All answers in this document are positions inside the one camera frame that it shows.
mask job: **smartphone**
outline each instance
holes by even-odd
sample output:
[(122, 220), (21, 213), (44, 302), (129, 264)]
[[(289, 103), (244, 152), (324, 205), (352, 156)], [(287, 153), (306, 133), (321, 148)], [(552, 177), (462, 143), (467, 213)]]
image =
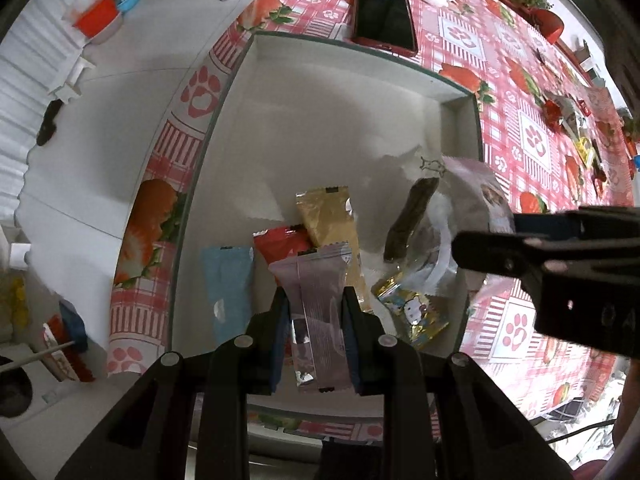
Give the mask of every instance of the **smartphone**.
[(353, 43), (405, 57), (418, 54), (409, 0), (354, 0), (353, 16)]

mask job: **table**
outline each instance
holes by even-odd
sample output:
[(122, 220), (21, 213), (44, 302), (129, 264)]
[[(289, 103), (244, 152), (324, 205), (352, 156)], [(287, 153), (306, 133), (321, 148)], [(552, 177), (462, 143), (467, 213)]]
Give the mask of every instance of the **table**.
[[(421, 0), (410, 2), (419, 43), (418, 55), (410, 60), (476, 93), (484, 160), (515, 212), (522, 210), (524, 192), (539, 196), (552, 212), (581, 203), (632, 205), (622, 131), (606, 89), (585, 86), (562, 54), (497, 0), (456, 0), (441, 9)], [(254, 0), (187, 74), (159, 127), (146, 167), (144, 180), (153, 182), (143, 183), (126, 229), (111, 297), (110, 373), (144, 372), (166, 348), (185, 193), (198, 171), (220, 94), (251, 31), (349, 41), (351, 3)], [(562, 74), (562, 81), (541, 65), (536, 49)], [(541, 89), (584, 99), (591, 110), (588, 122), (599, 139), (609, 180), (601, 200), (590, 172), (572, 162), (579, 159), (568, 137), (545, 126), (536, 104)], [(160, 230), (155, 226), (145, 231), (140, 214), (145, 208), (147, 218), (164, 218), (171, 211), (170, 219)], [(597, 397), (614, 357), (535, 333), (534, 315), (529, 297), (516, 283), (511, 291), (474, 307), (462, 351), (528, 418), (575, 396)], [(360, 429), (351, 426), (342, 428), (344, 438), (360, 440)], [(314, 428), (310, 434), (319, 433)]]

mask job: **white tray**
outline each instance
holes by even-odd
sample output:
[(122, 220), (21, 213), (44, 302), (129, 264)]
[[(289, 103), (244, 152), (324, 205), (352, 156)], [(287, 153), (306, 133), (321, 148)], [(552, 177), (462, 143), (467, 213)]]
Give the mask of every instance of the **white tray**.
[[(432, 159), (481, 155), (470, 92), (372, 49), (258, 33), (229, 84), (212, 120), (179, 255), (170, 340), (185, 356), (215, 348), (203, 248), (250, 246), (253, 232), (300, 223), (296, 192), (347, 185), (371, 287), (385, 273), (386, 232), (406, 199), (398, 189), (410, 186), (400, 170), (408, 154), (421, 146)], [(268, 310), (274, 291), (274, 279), (256, 253), (256, 312)], [(370, 301), (385, 330), (395, 333), (388, 311), (373, 296)], [(430, 343), (430, 353), (447, 356), (460, 344), (466, 323), (462, 288), (450, 302), (449, 317), (450, 326)], [(283, 370), (273, 396), (251, 396), (249, 403), (315, 415), (382, 416), (382, 398), (352, 390), (299, 394), (292, 377), (292, 370)]]

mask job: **phone screen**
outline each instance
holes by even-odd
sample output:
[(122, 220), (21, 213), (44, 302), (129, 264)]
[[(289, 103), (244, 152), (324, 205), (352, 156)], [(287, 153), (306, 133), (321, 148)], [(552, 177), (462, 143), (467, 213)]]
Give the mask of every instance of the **phone screen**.
[(357, 8), (356, 37), (416, 50), (407, 0), (358, 0)]

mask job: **radiator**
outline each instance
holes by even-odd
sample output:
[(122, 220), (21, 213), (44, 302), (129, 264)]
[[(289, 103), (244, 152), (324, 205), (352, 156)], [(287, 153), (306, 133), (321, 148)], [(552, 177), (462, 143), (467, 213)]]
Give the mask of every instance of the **radiator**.
[(62, 20), (74, 0), (30, 0), (0, 43), (0, 224), (14, 225), (18, 196), (49, 93), (85, 36)]

